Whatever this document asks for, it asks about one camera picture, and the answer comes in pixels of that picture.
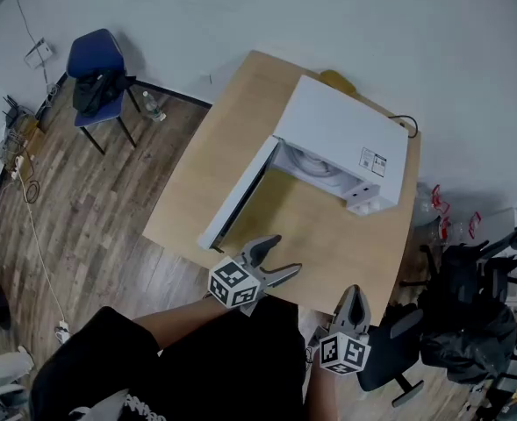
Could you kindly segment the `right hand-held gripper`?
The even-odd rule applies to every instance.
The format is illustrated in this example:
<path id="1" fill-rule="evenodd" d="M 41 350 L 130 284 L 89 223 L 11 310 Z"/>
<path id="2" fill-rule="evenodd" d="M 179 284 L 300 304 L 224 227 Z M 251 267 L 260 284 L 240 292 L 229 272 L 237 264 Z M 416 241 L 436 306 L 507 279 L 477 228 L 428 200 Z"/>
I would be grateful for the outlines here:
<path id="1" fill-rule="evenodd" d="M 359 285 L 349 286 L 336 306 L 332 326 L 319 328 L 320 367 L 338 375 L 364 370 L 370 356 L 370 307 Z"/>

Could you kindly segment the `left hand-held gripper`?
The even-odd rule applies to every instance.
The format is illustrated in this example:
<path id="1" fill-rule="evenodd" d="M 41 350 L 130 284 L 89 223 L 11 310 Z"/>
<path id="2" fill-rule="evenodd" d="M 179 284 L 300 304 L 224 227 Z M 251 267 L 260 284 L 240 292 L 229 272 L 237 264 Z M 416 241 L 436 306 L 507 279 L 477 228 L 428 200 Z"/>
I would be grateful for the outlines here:
<path id="1" fill-rule="evenodd" d="M 267 286 L 279 286 L 297 275 L 301 263 L 292 263 L 273 270 L 261 270 L 259 265 L 282 236 L 269 235 L 245 245 L 245 253 L 234 258 L 226 256 L 210 269 L 208 292 L 227 309 L 239 310 L 250 317 L 265 296 Z"/>

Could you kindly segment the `clear glass bowl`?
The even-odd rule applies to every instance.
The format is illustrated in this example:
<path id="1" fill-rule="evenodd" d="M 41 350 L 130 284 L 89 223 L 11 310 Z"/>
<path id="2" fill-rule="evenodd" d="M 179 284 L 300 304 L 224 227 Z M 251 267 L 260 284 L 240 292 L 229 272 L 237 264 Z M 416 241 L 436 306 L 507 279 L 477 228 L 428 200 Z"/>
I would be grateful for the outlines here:
<path id="1" fill-rule="evenodd" d="M 313 154 L 299 152 L 298 165 L 305 174 L 324 182 L 326 185 L 336 186 L 338 184 L 341 175 L 340 169 Z"/>

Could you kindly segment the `white microwave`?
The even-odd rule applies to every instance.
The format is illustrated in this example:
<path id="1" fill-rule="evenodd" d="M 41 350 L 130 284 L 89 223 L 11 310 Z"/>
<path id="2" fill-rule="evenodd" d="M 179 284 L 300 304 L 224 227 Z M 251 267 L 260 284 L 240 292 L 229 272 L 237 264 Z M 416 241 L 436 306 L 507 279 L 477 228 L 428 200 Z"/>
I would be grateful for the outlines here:
<path id="1" fill-rule="evenodd" d="M 276 129 L 249 162 L 197 242 L 216 249 L 265 172 L 277 169 L 340 198 L 348 211 L 367 216 L 399 204 L 408 130 L 364 103 L 303 75 Z M 305 174 L 298 153 L 341 171 L 336 186 Z"/>

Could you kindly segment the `person's left forearm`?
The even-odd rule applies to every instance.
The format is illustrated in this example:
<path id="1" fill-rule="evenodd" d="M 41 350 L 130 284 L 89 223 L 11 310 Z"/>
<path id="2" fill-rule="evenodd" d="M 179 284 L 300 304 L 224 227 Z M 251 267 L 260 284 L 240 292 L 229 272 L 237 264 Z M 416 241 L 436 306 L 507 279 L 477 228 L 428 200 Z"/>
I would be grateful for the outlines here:
<path id="1" fill-rule="evenodd" d="M 133 322 L 154 337 L 160 350 L 230 311 L 214 296 L 170 310 L 135 318 Z"/>

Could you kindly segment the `person's right forearm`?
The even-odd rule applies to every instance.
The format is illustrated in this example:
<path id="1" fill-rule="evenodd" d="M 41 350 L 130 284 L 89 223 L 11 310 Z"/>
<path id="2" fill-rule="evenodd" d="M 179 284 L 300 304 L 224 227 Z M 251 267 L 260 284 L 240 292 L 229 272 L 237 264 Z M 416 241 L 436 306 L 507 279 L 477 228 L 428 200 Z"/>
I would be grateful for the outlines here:
<path id="1" fill-rule="evenodd" d="M 320 366 L 318 349 L 312 356 L 304 407 L 307 421 L 338 421 L 335 374 Z"/>

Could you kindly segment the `black office chair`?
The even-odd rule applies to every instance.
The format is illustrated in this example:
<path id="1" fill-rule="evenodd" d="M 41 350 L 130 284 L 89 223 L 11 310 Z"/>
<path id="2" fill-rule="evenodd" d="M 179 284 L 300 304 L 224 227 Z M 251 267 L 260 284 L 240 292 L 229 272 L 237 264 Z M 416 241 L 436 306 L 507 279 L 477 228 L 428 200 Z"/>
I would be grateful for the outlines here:
<path id="1" fill-rule="evenodd" d="M 397 304 L 388 306 L 380 325 L 368 330 L 370 356 L 357 379 L 365 392 L 395 381 L 402 393 L 391 402 L 393 408 L 413 399 L 424 385 L 423 380 L 412 385 L 404 377 L 420 357 L 422 319 L 423 310 L 415 303 Z"/>

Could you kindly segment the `heap of black clothes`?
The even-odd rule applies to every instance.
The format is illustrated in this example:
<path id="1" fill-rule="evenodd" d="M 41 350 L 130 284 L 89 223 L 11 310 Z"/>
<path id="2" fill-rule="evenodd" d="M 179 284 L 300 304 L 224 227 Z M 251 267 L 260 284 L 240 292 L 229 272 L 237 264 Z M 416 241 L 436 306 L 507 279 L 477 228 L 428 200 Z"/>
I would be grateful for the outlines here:
<path id="1" fill-rule="evenodd" d="M 506 297 L 517 257 L 488 258 L 489 250 L 486 243 L 450 246 L 437 267 L 430 247 L 420 246 L 429 272 L 418 298 L 421 361 L 444 368 L 460 384 L 499 376 L 516 347 L 517 324 Z"/>

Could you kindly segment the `person's black shirt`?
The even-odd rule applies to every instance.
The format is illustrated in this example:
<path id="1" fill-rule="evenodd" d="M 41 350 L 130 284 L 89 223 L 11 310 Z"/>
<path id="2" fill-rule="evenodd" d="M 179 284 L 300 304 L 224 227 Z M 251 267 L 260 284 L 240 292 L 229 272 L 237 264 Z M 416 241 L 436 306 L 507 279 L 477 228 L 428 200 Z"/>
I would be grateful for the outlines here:
<path id="1" fill-rule="evenodd" d="M 32 421 L 305 421 L 298 310 L 273 296 L 166 348 L 110 307 L 37 373 Z"/>

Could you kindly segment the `yellow plastic basket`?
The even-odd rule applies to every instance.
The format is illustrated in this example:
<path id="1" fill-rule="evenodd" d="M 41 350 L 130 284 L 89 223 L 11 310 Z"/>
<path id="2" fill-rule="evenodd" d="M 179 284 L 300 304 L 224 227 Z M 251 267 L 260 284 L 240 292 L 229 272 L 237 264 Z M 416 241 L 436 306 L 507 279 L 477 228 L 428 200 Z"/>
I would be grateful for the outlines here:
<path id="1" fill-rule="evenodd" d="M 328 69 L 320 73 L 320 80 L 327 86 L 341 93 L 354 97 L 357 94 L 355 85 L 339 72 Z"/>

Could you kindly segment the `clear plastic water bottle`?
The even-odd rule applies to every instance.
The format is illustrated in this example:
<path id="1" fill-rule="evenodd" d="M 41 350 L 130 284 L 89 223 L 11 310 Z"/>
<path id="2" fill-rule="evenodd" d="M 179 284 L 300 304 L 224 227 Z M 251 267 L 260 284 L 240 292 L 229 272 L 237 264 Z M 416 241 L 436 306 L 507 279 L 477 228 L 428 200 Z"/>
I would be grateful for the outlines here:
<path id="1" fill-rule="evenodd" d="M 148 116 L 155 122 L 161 122 L 166 118 L 156 99 L 146 90 L 143 91 L 143 102 Z"/>

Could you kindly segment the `black bag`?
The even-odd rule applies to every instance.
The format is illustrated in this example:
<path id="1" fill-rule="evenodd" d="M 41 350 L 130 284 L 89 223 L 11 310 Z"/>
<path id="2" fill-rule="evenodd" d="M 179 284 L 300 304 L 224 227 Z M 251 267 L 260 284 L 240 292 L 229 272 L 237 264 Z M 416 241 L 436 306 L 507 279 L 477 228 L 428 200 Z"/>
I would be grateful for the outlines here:
<path id="1" fill-rule="evenodd" d="M 117 69 L 99 69 L 75 80 L 73 106 L 85 117 L 95 116 L 134 85 L 136 77 Z"/>

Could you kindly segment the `brown cardboard box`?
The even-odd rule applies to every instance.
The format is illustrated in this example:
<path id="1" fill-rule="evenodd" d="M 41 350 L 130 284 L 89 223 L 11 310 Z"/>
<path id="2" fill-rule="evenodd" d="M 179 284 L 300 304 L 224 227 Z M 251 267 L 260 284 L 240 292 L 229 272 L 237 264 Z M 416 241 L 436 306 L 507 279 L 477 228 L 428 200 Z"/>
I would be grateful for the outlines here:
<path id="1" fill-rule="evenodd" d="M 43 137 L 45 133 L 39 127 L 39 121 L 34 117 L 23 118 L 20 126 L 20 135 L 23 138 L 22 145 L 28 146 L 28 144 L 36 136 Z"/>

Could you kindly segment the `black router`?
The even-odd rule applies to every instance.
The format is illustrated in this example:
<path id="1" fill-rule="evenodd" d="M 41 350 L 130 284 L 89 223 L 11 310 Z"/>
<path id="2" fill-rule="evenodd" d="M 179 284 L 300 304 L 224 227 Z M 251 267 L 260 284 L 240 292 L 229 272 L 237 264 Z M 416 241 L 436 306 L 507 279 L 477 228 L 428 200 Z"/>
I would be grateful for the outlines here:
<path id="1" fill-rule="evenodd" d="M 10 96 L 4 96 L 4 101 L 9 105 L 9 109 L 4 112 L 5 125 L 7 128 L 11 128 L 18 120 L 20 114 L 19 104 Z"/>

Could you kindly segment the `white wall box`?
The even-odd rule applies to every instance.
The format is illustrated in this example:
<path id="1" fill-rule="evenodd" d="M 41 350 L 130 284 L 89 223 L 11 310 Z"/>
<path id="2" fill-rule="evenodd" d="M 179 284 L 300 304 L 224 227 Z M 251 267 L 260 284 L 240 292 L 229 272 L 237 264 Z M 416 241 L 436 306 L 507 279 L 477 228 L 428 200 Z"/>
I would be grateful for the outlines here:
<path id="1" fill-rule="evenodd" d="M 48 59 L 53 56 L 53 51 L 44 38 L 41 38 L 34 47 L 25 55 L 25 64 L 30 69 L 43 67 Z"/>

